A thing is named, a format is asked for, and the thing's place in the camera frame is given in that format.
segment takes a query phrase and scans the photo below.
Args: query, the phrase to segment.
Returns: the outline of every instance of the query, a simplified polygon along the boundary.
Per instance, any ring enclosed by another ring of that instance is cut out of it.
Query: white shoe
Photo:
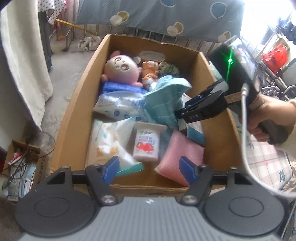
[[[89,50],[95,51],[102,42],[99,36],[91,36],[89,40]]]
[[[78,52],[87,52],[89,50],[89,38],[85,37],[81,39],[78,43]]]

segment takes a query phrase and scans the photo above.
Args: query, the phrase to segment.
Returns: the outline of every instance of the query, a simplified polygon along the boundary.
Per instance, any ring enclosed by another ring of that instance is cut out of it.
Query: blue gripper pad
[[[197,165],[195,165],[192,161],[190,161],[187,157],[181,156],[179,160],[179,169],[182,173],[183,177],[186,179],[186,181],[191,185],[193,182],[195,182],[198,178],[195,172],[195,168]]]
[[[112,157],[103,166],[103,180],[107,185],[113,181],[116,174],[119,172],[119,158],[118,156]]]

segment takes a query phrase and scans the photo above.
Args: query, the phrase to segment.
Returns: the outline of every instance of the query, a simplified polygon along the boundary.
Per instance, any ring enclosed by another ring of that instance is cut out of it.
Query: orange toy
[[[144,87],[151,91],[158,81],[158,63],[154,61],[148,61],[142,63],[142,83]]]

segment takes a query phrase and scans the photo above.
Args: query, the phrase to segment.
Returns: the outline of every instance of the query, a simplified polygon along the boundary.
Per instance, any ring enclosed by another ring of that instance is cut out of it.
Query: red bag
[[[266,66],[276,73],[288,61],[287,47],[278,45],[272,51],[262,54],[262,58]]]

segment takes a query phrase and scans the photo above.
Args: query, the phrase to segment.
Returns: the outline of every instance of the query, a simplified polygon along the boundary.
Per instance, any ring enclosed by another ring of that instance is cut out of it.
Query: teal towel
[[[171,75],[161,77],[155,89],[144,94],[144,114],[148,122],[166,125],[172,131],[178,127],[175,116],[177,102],[192,86],[186,79],[173,78]]]

